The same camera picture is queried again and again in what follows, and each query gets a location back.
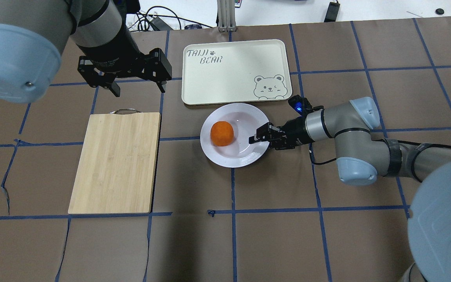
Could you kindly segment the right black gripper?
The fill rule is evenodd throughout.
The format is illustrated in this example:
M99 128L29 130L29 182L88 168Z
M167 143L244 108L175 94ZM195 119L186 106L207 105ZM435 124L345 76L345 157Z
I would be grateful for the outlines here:
M311 143L306 128L306 119L298 117L288 120L283 126L276 127L265 123L256 129L256 133L248 139L249 144L269 142L269 149L290 150Z

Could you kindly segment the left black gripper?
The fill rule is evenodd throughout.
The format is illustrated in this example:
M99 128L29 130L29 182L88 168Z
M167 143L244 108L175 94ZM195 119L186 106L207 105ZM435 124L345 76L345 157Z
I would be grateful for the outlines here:
M79 47L78 72L91 87L110 88L119 98L117 78L137 77L155 82L166 93L166 82L172 79L172 65L161 48L148 53L139 50L128 28L123 25L111 41L97 47Z

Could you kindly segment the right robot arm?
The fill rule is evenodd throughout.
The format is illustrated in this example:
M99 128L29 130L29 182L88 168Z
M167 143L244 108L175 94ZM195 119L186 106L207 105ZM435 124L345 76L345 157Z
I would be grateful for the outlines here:
M379 127L374 100L364 97L336 107L312 107L296 95L288 100L299 117L276 127L265 123L249 143L267 142L276 150L333 139L340 181L373 184L379 177L411 178L420 186L410 205L408 240L414 264L402 281L415 274L424 282L451 282L451 146L397 139L374 141Z

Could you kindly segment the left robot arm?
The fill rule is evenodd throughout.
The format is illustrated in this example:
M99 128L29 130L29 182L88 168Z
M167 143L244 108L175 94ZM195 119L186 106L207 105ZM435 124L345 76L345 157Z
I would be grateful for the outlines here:
M125 24L131 12L125 0L0 0L0 99L43 97L68 40L83 53L78 72L90 87L119 97L115 80L136 77L163 92L172 66L160 48L140 52Z

